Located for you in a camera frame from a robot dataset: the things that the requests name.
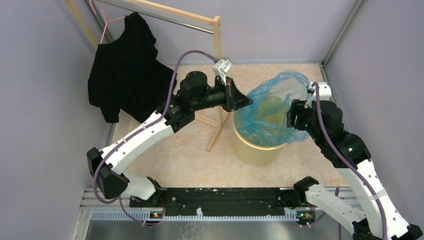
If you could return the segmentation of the yellow plastic trash bin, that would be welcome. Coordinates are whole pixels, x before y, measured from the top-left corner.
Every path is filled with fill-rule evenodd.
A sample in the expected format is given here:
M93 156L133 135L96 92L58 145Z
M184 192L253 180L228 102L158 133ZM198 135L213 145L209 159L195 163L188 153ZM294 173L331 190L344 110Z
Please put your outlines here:
M267 95L235 112L234 148L242 161L261 166L277 158L293 136L293 131L287 128L289 108L281 97Z

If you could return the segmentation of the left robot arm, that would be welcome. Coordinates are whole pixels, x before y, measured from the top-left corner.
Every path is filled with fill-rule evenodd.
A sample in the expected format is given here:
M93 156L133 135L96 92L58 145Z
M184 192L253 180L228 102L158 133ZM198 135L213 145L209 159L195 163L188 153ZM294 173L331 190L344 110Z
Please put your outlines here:
M195 112L222 107L234 112L253 104L253 100L236 87L227 76L215 76L214 86L201 71L191 71L172 94L139 127L119 141L102 149L91 148L87 153L88 169L93 177L94 192L104 204L111 204L121 195L141 199L147 206L160 202L159 185L150 177L125 173L127 166L157 142L165 139L195 120Z

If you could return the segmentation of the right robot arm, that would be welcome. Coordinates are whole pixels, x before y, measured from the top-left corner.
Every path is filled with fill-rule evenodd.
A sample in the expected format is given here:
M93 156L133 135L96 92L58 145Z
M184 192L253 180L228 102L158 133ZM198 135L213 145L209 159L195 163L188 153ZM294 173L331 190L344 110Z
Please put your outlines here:
M329 100L295 99L287 126L306 131L321 153L347 181L359 207L353 207L307 176L294 184L293 200L314 205L341 224L355 240L417 240L422 229L397 210L375 170L364 141L344 129L342 110Z

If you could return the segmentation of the blue plastic trash bag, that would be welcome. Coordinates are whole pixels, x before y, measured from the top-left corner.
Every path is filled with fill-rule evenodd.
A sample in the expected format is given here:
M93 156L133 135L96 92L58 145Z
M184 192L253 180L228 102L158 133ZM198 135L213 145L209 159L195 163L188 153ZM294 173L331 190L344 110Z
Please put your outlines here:
M266 80L247 96L253 104L237 110L234 125L240 136L259 147L277 147L303 142L309 134L287 127L287 112L292 100L305 100L309 79L302 73L287 70Z

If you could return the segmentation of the wooden clothes rack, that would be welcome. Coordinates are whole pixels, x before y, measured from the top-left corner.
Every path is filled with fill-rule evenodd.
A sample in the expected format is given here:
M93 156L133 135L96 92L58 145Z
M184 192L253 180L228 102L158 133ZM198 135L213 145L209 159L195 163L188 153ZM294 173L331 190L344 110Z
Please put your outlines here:
M189 11L177 9L174 7L166 6L163 4L155 3L148 0L103 0L105 4L119 7L125 10L131 10L139 14L152 17L155 19L163 20L169 23L173 23L179 26L183 26L189 29L197 30L203 33L207 33L213 36L213 49L214 49L214 74L219 76L222 80L225 78L225 74L228 72L232 64L228 58L222 57L222 31L221 31L221 17L216 15L215 17L206 17ZM90 28L88 22L72 0L64 0L69 11L75 18L76 22L88 38L89 42L96 50L98 45L102 43L103 39L106 38L108 41L112 41L112 37L108 32L108 24L120 20L107 19L105 11L101 5L96 6L91 0L86 0L85 4L89 8L91 15L97 21L97 25L103 30L101 38L98 39L95 33ZM165 17L164 14L177 16L180 18L188 19L194 22L202 23L212 27L211 30L188 24L185 22L178 21L173 18Z

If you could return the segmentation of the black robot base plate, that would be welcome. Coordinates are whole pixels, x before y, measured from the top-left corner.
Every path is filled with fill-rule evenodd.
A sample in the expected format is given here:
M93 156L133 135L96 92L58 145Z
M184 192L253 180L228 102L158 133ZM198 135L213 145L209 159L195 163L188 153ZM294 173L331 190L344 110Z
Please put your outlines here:
M200 209L205 217L283 216L295 210L295 217L313 219L316 208L293 188L162 188L148 200L131 199L131 208L159 208L165 216L194 216Z

